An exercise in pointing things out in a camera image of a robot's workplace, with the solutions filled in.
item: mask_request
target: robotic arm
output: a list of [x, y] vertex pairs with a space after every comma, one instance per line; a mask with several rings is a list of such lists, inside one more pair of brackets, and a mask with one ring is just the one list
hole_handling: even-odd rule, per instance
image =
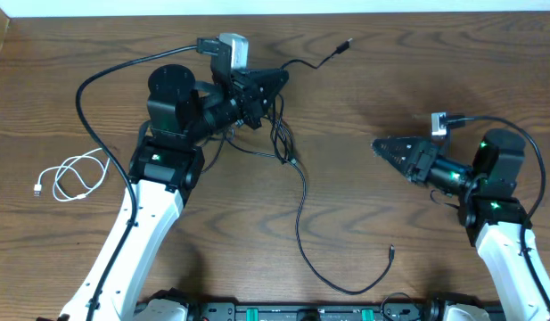
[[[132, 202], [125, 193], [100, 255], [62, 309], [60, 320], [185, 321], [185, 306], [174, 301], [152, 300], [148, 309], [136, 315], [135, 305], [164, 236], [179, 218], [199, 179], [205, 160], [195, 143], [234, 123], [260, 128], [260, 118], [267, 114], [289, 77], [280, 69], [246, 69], [248, 43], [236, 34], [200, 38], [197, 51], [211, 55], [213, 84], [196, 81], [181, 65], [163, 66], [151, 74], [147, 105], [152, 136], [143, 137], [137, 146], [128, 174], [137, 200], [136, 220], [129, 221]], [[130, 224], [133, 228], [90, 316], [94, 290]]]
[[[449, 135], [453, 126], [448, 115], [436, 113], [431, 120], [434, 136]], [[464, 120], [455, 124], [463, 125]], [[524, 146], [521, 136], [505, 129], [490, 129], [472, 166], [467, 166], [444, 157], [446, 145], [438, 146], [423, 137], [376, 139], [372, 144], [374, 151], [410, 182], [458, 195], [459, 222], [487, 265], [507, 320], [549, 320], [550, 310], [524, 255], [529, 255], [549, 300], [550, 278], [538, 256], [531, 223], [526, 224], [528, 215], [512, 197], [524, 161]], [[527, 228], [526, 251], [521, 247], [522, 225]], [[434, 310], [426, 319], [437, 320], [448, 310]]]

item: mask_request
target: white cable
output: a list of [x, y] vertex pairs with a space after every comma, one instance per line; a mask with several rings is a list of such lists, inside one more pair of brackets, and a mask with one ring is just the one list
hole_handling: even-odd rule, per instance
[[[40, 196], [41, 195], [41, 190], [43, 189], [43, 186], [41, 185], [41, 179], [43, 178], [43, 174], [48, 172], [49, 170], [56, 169], [57, 171], [54, 174], [54, 184], [53, 184], [53, 197], [54, 197], [55, 200], [57, 200], [59, 202], [70, 202], [70, 201], [82, 200], [82, 199], [86, 198], [90, 193], [92, 193], [96, 188], [98, 188], [103, 183], [104, 178], [106, 177], [106, 172], [108, 171], [108, 166], [111, 163], [110, 159], [106, 160], [106, 164], [103, 164], [97, 158], [95, 158], [93, 156], [89, 156], [90, 154], [92, 154], [94, 152], [99, 152], [101, 150], [102, 150], [102, 148], [96, 148], [96, 149], [94, 149], [90, 152], [84, 153], [80, 156], [69, 157], [68, 159], [64, 160], [64, 162], [61, 165], [53, 166], [51, 168], [43, 170], [41, 172], [41, 174], [39, 174], [39, 178], [37, 179], [37, 183], [35, 184], [35, 188], [33, 189], [35, 191], [35, 196]], [[82, 177], [80, 176], [80, 174], [77, 172], [76, 169], [72, 168], [72, 166], [76, 162], [78, 162], [80, 160], [83, 160], [83, 159], [95, 161], [96, 163], [98, 163], [98, 165], [100, 166], [101, 171], [103, 173], [101, 175], [100, 179], [98, 180], [98, 182], [96, 182], [96, 184], [94, 184], [94, 186], [92, 186], [92, 187], [85, 183], [84, 179], [82, 179]], [[70, 170], [72, 173], [74, 173], [77, 176], [78, 180], [80, 181], [80, 184], [82, 186], [84, 186], [85, 189], [86, 189], [85, 193], [80, 193], [79, 195], [73, 197], [73, 196], [67, 195], [62, 190], [61, 186], [59, 185], [59, 181], [61, 180], [61, 178], [64, 176], [64, 174], [68, 170]], [[62, 194], [61, 197], [59, 197], [59, 195], [57, 195], [57, 191], [61, 192], [61, 194]]]

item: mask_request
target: wooden table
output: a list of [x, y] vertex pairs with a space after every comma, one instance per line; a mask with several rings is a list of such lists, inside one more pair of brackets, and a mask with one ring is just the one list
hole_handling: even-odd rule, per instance
[[[175, 286], [239, 301], [368, 302], [390, 292], [423, 298], [435, 290], [497, 300], [456, 212], [432, 203], [428, 189], [408, 184], [371, 151], [376, 137], [428, 135], [434, 111], [506, 117], [537, 139], [548, 185], [534, 230], [550, 275], [550, 13], [17, 19], [0, 60], [0, 320], [58, 315], [122, 200], [115, 169], [83, 201], [53, 200], [52, 173], [43, 195], [33, 197], [41, 170], [95, 148], [75, 112], [78, 85], [117, 63], [226, 31], [249, 39], [252, 68], [295, 57], [318, 62], [355, 38], [351, 50], [320, 70], [291, 67], [283, 90], [285, 118], [308, 175], [303, 243], [319, 271], [347, 288], [359, 289], [383, 271], [391, 243], [395, 262], [364, 295], [322, 284], [294, 238], [296, 172], [226, 147], [166, 236], [143, 295]], [[85, 91], [86, 116], [125, 164], [148, 118], [148, 76], [165, 63], [210, 80], [209, 57], [186, 53], [119, 71]], [[470, 162], [494, 126], [456, 131], [451, 156]], [[242, 128], [236, 139], [269, 152], [268, 133]], [[209, 144], [204, 152], [210, 158], [216, 149]], [[528, 208], [539, 175], [530, 148], [526, 153], [516, 195]], [[86, 179], [96, 179], [90, 169]], [[73, 178], [65, 183], [76, 192]]]

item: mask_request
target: wooden tabletop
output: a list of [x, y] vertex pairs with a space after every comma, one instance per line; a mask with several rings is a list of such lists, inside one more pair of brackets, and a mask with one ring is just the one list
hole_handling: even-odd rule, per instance
[[[283, 89], [285, 119], [308, 176], [303, 244], [324, 276], [349, 289], [383, 271], [391, 243], [395, 261], [364, 295], [322, 284], [294, 237], [302, 188], [296, 172], [227, 146], [166, 236], [143, 296], [176, 287], [241, 302], [368, 302], [400, 291], [497, 300], [455, 210], [432, 203], [428, 189], [408, 184], [370, 148], [376, 137], [428, 135], [435, 111], [505, 117], [536, 138], [548, 181], [533, 222], [550, 275], [550, 13], [17, 19], [0, 59], [0, 320], [57, 316], [93, 265], [122, 201], [114, 168], [83, 201], [56, 202], [52, 173], [43, 195], [33, 196], [41, 170], [95, 148], [75, 112], [78, 85], [117, 63], [221, 32], [249, 39], [252, 68], [296, 57], [318, 62], [355, 39], [320, 70], [290, 67]], [[118, 71], [85, 91], [87, 118], [124, 164], [148, 119], [147, 79], [167, 63], [210, 80], [209, 57], [191, 52]], [[501, 126], [459, 129], [450, 155], [470, 163], [493, 127]], [[269, 130], [241, 128], [236, 141], [272, 152]], [[216, 149], [205, 147], [208, 159]], [[539, 174], [530, 148], [526, 154], [515, 195], [529, 208]], [[92, 165], [83, 168], [90, 169], [85, 179], [98, 178]], [[63, 183], [77, 193], [74, 181]]]

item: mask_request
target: white wall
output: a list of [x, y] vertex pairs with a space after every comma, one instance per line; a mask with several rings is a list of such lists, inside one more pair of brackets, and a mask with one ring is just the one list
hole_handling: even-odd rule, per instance
[[17, 17], [550, 11], [550, 0], [0, 0]]

